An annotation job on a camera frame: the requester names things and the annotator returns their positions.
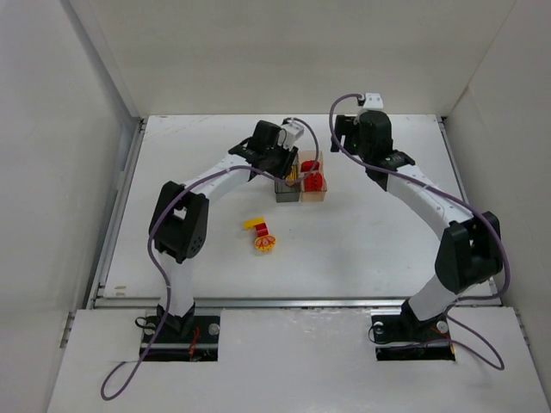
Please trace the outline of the yellow striped lego brick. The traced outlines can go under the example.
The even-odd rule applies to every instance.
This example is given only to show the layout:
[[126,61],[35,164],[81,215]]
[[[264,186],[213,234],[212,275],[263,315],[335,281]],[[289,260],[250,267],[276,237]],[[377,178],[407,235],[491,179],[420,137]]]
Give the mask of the yellow striped lego brick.
[[286,177],[286,182],[288,185],[294,185],[294,183],[298,180],[298,167],[296,165],[293,165],[291,167],[291,170],[289,174]]

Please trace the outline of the red small lego brick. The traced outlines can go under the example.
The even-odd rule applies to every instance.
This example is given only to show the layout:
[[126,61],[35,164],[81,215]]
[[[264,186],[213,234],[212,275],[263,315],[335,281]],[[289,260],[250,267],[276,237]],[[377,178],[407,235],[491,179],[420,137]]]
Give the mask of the red small lego brick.
[[313,172],[305,177],[303,183],[303,191],[305,193],[310,192],[322,192],[324,187],[324,177],[319,172]]

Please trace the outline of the yellow butterfly lego brick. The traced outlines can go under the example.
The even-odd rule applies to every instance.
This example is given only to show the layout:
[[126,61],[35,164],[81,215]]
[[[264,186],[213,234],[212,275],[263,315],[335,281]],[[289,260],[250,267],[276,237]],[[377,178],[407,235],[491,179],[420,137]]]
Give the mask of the yellow butterfly lego brick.
[[260,251],[261,253],[268,253],[274,249],[276,246],[276,238],[273,235],[264,235],[261,237],[257,237],[254,246],[255,249]]

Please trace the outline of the red angled lego brick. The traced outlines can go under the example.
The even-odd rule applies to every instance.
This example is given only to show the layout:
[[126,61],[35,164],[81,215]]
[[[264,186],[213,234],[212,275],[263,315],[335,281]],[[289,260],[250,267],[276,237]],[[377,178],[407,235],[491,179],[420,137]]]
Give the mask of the red angled lego brick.
[[316,160],[307,160],[300,164],[300,172],[307,173],[319,170],[319,161]]

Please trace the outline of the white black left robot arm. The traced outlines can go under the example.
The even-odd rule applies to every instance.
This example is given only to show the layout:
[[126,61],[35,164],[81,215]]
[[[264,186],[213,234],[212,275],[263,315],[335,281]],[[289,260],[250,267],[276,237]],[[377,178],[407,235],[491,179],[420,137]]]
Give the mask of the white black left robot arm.
[[185,183],[163,185],[148,239],[148,254],[166,287],[157,306],[161,333],[181,338],[192,328],[195,301],[191,270],[185,262],[197,256],[206,242],[209,207],[258,175],[283,180],[303,134],[304,127],[291,120],[281,125],[260,120],[253,134],[210,170]]

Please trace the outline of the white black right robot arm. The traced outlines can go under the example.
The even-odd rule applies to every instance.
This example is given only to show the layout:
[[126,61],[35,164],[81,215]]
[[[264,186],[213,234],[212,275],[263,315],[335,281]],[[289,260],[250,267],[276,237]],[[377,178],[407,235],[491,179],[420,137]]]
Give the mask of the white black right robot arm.
[[393,316],[372,322],[378,344],[426,342],[437,337],[445,312],[471,287],[503,268],[498,248],[499,221],[490,212],[475,215],[465,206],[434,193],[433,182],[415,161],[393,147],[392,123],[376,110],[338,115],[331,151],[346,151],[365,163],[368,177],[408,205],[436,234],[440,244],[435,273]]

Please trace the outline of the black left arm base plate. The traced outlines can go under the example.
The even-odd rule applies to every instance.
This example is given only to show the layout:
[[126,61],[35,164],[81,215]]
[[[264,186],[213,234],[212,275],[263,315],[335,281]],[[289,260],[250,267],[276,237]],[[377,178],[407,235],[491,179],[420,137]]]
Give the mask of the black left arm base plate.
[[220,339],[220,314],[195,314],[186,316],[181,328],[168,316],[157,338],[160,316],[137,317],[134,323],[142,330],[139,356],[146,351],[144,361],[150,362],[200,362],[217,361]]

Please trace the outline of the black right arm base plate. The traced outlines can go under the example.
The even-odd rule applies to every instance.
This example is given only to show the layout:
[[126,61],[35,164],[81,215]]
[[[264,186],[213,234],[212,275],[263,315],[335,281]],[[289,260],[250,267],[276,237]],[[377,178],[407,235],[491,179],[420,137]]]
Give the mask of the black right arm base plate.
[[413,326],[398,314],[373,315],[368,333],[378,361],[455,361],[445,316]]

